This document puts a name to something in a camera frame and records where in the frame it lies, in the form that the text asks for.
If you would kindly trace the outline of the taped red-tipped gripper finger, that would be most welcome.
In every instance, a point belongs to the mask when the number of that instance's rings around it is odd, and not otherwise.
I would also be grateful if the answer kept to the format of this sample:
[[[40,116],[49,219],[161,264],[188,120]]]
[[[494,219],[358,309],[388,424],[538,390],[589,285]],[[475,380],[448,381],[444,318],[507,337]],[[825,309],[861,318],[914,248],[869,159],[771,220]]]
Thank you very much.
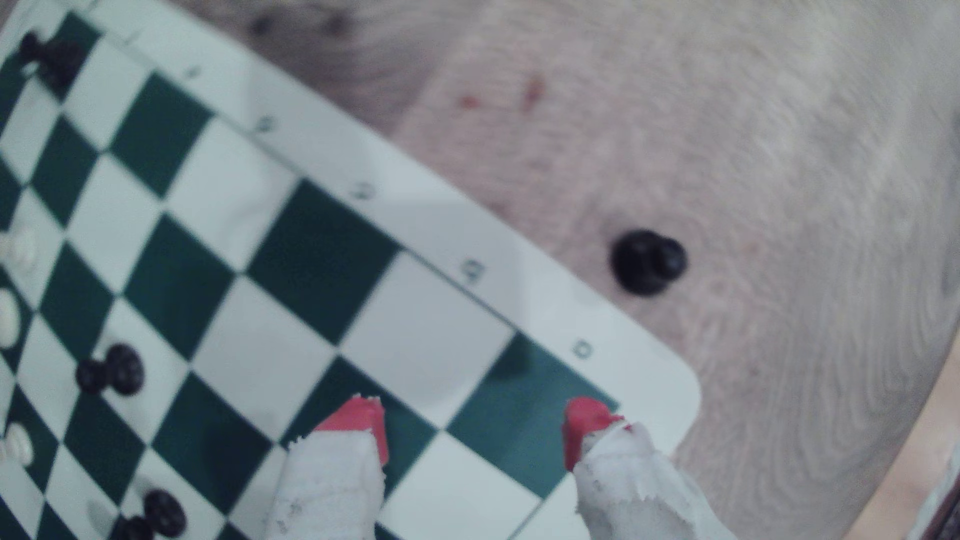
[[[390,460],[385,408],[353,396],[289,445],[266,539],[375,539]]]
[[[563,463],[591,539],[735,539],[694,479],[657,450],[642,423],[601,400],[570,399]]]

